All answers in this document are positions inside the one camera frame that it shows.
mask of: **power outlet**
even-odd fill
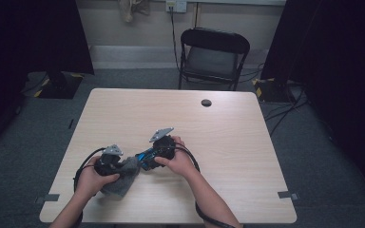
[[[173,9],[173,12],[186,12],[186,0],[165,1],[165,11],[170,11],[170,8]]]

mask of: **person's left hand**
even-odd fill
[[[75,194],[90,199],[96,195],[96,193],[99,192],[106,183],[114,182],[120,177],[119,174],[100,176],[100,174],[98,174],[94,169],[94,166],[91,166],[94,165],[99,159],[100,156],[96,156],[88,161],[86,165],[88,167],[84,168],[81,176],[79,177]]]

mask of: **wooden table top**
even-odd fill
[[[212,102],[202,106],[202,100]],[[94,150],[118,144],[124,159],[152,146],[157,129],[174,127],[201,172],[241,223],[292,223],[297,215],[253,93],[96,88],[49,191],[40,220],[52,222],[73,195],[73,177]],[[83,222],[202,223],[186,181],[168,168],[141,170],[122,199],[98,193]]]

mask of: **black base stand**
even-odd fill
[[[60,71],[47,72],[49,81],[36,93],[38,98],[73,99],[83,77],[74,77]]]
[[[295,97],[287,84],[279,83],[273,79],[253,81],[257,97],[266,103],[293,103]]]

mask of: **forearm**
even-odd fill
[[[229,206],[212,186],[210,186],[200,172],[192,170],[184,177],[191,187],[198,206],[204,214],[231,226],[241,227]],[[206,227],[214,227],[208,222],[205,222],[205,225]]]
[[[49,227],[71,227],[81,215],[89,200],[90,198],[74,194],[67,206]]]

